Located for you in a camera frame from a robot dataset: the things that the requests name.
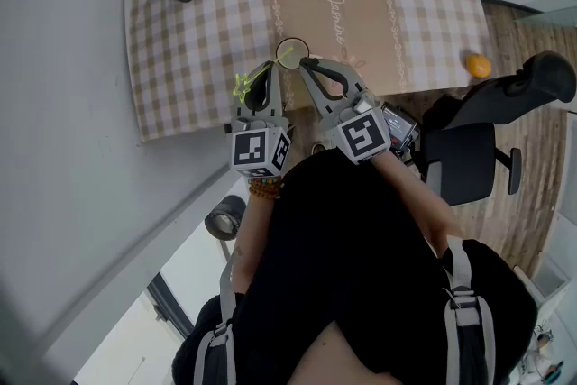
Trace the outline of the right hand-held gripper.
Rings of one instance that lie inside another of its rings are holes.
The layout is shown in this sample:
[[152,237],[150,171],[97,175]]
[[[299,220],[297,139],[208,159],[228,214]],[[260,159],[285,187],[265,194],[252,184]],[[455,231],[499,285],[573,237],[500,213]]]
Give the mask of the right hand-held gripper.
[[319,130],[332,148],[358,165],[391,147],[382,110],[353,68],[329,59],[302,58],[298,70],[322,115]]

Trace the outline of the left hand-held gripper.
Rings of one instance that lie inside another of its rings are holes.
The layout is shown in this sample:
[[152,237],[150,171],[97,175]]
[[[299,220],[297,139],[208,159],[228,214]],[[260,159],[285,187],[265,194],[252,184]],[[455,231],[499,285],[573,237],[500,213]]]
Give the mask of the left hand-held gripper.
[[230,168],[245,177],[278,177],[291,146],[289,120],[282,113],[279,66],[268,60],[249,76],[262,68],[244,103],[238,98],[229,133]]

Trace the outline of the white cup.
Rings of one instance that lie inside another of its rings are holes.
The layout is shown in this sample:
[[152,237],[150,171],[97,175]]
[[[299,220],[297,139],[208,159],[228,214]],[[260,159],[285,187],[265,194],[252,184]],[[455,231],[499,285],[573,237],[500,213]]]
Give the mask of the white cup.
[[276,61],[284,69],[298,69],[300,61],[309,56],[310,50],[307,44],[295,37],[284,39],[276,49]]

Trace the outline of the person's left forearm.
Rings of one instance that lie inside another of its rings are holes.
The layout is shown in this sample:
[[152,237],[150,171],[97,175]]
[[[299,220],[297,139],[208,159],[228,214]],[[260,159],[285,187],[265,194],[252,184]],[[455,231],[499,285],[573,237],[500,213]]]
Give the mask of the person's left forearm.
[[249,195],[234,247],[232,285],[236,293],[245,293],[252,283],[266,247],[273,208],[272,199]]

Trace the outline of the person's right forearm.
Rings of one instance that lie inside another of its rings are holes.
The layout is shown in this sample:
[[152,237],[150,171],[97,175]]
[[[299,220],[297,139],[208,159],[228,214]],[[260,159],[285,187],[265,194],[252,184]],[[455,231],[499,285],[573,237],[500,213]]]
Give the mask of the person's right forearm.
[[391,152],[378,154],[371,163],[396,189],[422,235],[441,258],[448,249],[447,237],[463,236],[453,210]]

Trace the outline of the black display box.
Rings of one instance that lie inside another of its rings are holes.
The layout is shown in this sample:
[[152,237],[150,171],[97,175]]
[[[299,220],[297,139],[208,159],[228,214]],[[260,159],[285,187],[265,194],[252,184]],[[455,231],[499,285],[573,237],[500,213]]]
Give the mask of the black display box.
[[405,163],[410,163],[419,135],[418,122],[400,106],[385,102],[381,106],[389,127],[390,150]]

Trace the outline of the table with checked tablecloth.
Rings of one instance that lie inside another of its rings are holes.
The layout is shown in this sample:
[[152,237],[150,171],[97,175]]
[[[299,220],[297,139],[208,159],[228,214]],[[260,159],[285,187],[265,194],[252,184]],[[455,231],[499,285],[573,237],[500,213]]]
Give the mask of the table with checked tablecloth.
[[480,0],[124,0],[140,135],[227,124],[237,76],[290,37],[353,68],[376,95],[470,83],[463,60],[490,54]]

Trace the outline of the black waste bin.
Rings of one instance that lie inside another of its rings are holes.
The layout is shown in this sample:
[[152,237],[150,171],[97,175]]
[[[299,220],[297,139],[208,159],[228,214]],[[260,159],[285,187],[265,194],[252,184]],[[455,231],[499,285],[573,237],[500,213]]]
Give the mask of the black waste bin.
[[206,216],[205,227],[214,238],[232,241],[238,234],[245,210],[246,203],[241,197],[226,196]]

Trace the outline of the orange fruit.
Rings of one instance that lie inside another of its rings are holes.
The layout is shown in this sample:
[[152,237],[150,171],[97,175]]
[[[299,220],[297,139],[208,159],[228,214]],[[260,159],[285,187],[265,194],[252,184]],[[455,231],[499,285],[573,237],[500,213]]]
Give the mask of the orange fruit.
[[465,58],[465,68],[475,78],[488,78],[492,72],[490,60],[479,53],[471,53]]

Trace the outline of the black office chair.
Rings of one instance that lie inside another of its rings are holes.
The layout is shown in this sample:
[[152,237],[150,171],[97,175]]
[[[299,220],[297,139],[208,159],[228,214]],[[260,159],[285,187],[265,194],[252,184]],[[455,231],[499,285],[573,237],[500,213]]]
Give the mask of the black office chair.
[[488,197],[495,164],[508,170],[508,193],[517,194],[522,178],[522,151],[508,153],[496,145],[495,126],[511,124],[556,100],[577,95],[577,73],[561,54],[543,51],[514,75],[474,86],[463,98],[444,95],[423,115],[417,167],[424,182],[451,206]]

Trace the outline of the person's black-clad body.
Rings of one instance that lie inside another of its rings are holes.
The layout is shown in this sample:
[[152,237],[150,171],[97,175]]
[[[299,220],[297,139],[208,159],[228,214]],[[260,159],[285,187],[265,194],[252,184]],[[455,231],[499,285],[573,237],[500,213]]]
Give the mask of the person's black-clad body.
[[232,317],[236,385],[446,385],[449,351],[472,385],[503,385],[536,303],[489,246],[448,236],[438,258],[371,161],[338,150],[280,179],[266,247]]

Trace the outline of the dark-framed window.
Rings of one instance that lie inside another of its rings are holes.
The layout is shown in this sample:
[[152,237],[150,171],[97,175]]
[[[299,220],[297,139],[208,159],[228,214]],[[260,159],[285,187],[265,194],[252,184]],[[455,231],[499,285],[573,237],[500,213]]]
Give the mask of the dark-framed window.
[[193,331],[194,325],[160,273],[157,273],[148,284],[147,291],[157,317],[165,322],[170,322],[177,332],[186,339]]

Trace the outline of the white cabinet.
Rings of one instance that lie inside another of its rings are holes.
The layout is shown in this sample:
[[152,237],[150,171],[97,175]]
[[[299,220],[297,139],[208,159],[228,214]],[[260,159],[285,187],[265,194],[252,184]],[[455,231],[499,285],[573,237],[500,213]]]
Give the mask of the white cabinet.
[[577,225],[557,213],[545,248],[529,273],[514,272],[537,306],[517,385],[577,385]]

